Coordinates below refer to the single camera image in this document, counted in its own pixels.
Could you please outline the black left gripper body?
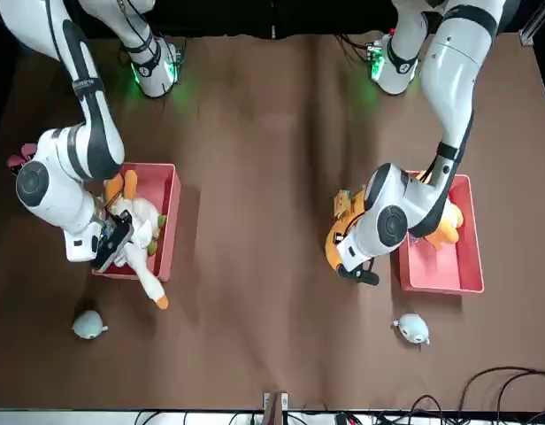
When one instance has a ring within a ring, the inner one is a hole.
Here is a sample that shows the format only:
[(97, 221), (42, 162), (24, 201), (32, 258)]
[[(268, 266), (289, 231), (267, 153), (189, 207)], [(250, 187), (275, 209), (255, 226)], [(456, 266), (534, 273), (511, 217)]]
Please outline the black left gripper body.
[(374, 261), (367, 261), (367, 268), (364, 265), (359, 265), (351, 271), (347, 271), (343, 264), (336, 268), (336, 273), (343, 278), (353, 280), (357, 283), (364, 283), (371, 286), (377, 286), (380, 282), (379, 276), (372, 270)]

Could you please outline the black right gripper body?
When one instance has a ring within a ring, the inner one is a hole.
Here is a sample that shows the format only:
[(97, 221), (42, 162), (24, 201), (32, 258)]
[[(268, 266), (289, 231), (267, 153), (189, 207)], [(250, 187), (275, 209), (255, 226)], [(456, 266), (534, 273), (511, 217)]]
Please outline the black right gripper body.
[(104, 272), (130, 241), (133, 233), (133, 219), (129, 211), (121, 214), (108, 212), (101, 237), (96, 244), (96, 257), (91, 261), (92, 269), (98, 273)]

